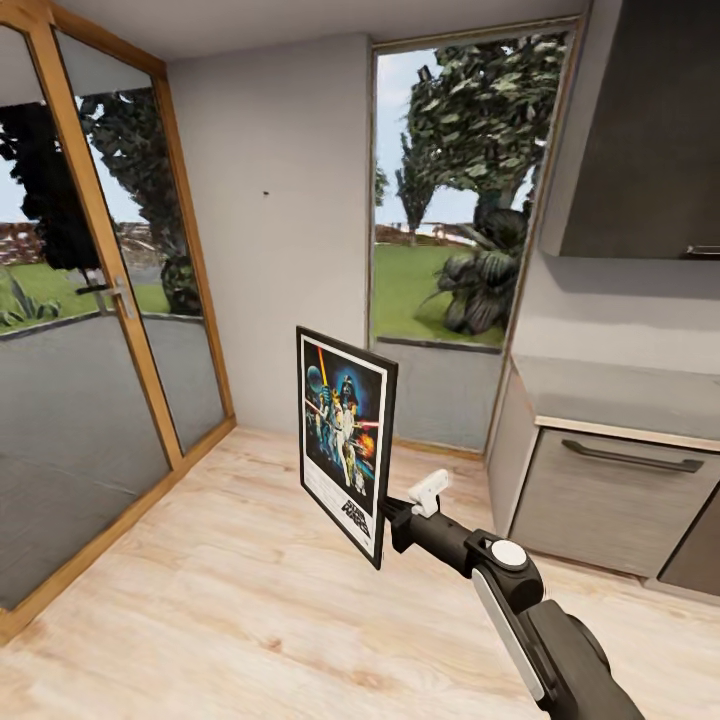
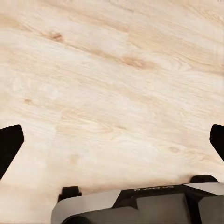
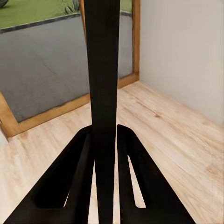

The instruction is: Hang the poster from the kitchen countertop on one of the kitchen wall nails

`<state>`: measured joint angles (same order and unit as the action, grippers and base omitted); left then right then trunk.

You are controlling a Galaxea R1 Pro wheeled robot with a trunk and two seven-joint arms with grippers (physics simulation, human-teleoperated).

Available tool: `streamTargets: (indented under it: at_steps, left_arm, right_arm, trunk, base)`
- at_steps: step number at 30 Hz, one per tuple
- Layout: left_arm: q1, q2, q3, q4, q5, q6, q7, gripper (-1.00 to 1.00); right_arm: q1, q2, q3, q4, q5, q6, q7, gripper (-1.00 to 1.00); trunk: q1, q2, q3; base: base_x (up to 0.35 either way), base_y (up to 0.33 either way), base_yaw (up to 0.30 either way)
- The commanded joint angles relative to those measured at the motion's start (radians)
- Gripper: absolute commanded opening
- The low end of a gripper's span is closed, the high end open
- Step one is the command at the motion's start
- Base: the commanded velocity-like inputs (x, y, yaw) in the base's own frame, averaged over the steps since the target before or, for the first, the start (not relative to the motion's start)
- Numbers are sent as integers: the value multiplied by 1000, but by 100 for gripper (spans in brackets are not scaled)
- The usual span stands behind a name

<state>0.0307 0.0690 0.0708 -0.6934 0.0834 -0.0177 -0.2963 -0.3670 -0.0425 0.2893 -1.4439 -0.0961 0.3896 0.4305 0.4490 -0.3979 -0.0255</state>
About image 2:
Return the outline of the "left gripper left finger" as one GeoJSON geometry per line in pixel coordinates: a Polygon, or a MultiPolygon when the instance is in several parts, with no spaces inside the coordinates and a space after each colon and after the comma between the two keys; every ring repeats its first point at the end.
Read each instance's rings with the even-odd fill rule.
{"type": "Polygon", "coordinates": [[[20,124],[0,129],[0,180],[24,143],[20,124]]]}

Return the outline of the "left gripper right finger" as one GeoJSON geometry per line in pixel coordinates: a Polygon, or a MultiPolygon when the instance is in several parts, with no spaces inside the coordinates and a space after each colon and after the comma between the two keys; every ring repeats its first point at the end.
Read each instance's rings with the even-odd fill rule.
{"type": "Polygon", "coordinates": [[[224,162],[224,126],[214,124],[210,132],[209,141],[224,162]]]}

